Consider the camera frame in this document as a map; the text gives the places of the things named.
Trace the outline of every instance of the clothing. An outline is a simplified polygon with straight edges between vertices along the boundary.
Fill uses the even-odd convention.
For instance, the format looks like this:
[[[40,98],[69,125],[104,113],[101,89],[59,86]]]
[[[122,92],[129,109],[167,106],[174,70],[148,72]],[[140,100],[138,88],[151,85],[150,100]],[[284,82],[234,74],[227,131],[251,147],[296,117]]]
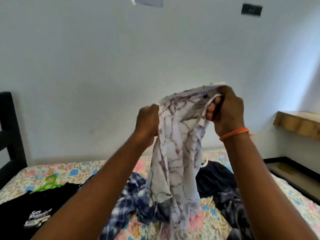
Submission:
[[[254,239],[233,173],[221,163],[209,161],[195,179],[200,197],[213,196],[216,208],[234,228],[227,239]]]
[[[219,85],[175,93],[159,102],[159,127],[146,186],[153,202],[170,201],[170,239],[184,238],[200,207],[196,174],[202,161],[206,111]]]
[[[200,198],[216,198],[219,192],[237,187],[233,173],[216,161],[209,161],[205,167],[200,168],[195,181]]]
[[[120,230],[130,222],[133,213],[137,214],[139,222],[146,225],[152,221],[169,221],[166,212],[158,207],[158,203],[149,205],[147,191],[146,180],[138,173],[131,173],[99,240],[114,240]]]
[[[0,204],[1,235],[15,239],[29,240],[53,216],[55,212],[72,197],[78,184],[66,183],[64,186],[38,191]]]

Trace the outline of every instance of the orange wristband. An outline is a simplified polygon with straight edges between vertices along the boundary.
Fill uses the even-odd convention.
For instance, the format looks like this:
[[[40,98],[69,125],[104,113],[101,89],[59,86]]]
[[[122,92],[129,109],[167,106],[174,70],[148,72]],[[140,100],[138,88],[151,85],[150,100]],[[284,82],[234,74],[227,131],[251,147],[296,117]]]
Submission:
[[[222,137],[219,138],[220,141],[223,141],[224,139],[230,137],[230,136],[234,136],[236,134],[240,134],[240,133],[244,133],[244,132],[249,132],[249,129],[246,127],[243,128],[239,128],[239,129],[235,129],[234,131],[230,132],[230,133],[226,133],[225,135],[223,135]]]

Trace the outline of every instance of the black bed post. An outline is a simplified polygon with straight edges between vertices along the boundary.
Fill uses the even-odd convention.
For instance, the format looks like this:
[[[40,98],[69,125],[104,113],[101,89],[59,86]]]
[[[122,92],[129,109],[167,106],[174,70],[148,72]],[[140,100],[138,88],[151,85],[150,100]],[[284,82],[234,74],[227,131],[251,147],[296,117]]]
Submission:
[[[10,161],[0,169],[0,189],[27,167],[14,101],[10,92],[0,92],[0,151],[7,148]]]

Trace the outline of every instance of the blue plaid shirt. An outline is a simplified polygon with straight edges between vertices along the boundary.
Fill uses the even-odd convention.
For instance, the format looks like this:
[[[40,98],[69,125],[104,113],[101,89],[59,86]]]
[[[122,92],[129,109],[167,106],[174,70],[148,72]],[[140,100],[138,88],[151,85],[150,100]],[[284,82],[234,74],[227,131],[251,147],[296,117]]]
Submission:
[[[147,192],[145,178],[138,173],[131,173],[99,240],[114,240],[120,230],[130,222],[133,213],[137,214],[139,222],[146,225],[157,221],[169,222],[169,212],[158,202],[153,202],[150,206]]]

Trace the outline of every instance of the person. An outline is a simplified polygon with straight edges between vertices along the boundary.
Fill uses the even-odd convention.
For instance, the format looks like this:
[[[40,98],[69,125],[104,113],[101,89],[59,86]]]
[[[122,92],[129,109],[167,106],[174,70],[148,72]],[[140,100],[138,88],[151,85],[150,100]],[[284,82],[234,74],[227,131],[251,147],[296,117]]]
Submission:
[[[245,126],[244,104],[230,87],[219,87],[218,91],[224,100],[216,97],[206,117],[213,120],[221,137]],[[213,118],[217,105],[220,111]],[[140,109],[129,139],[36,232],[33,240],[98,239],[139,157],[153,144],[159,125],[158,111],[155,104]],[[230,136],[223,143],[254,237],[257,240],[318,239],[271,177],[249,134]]]

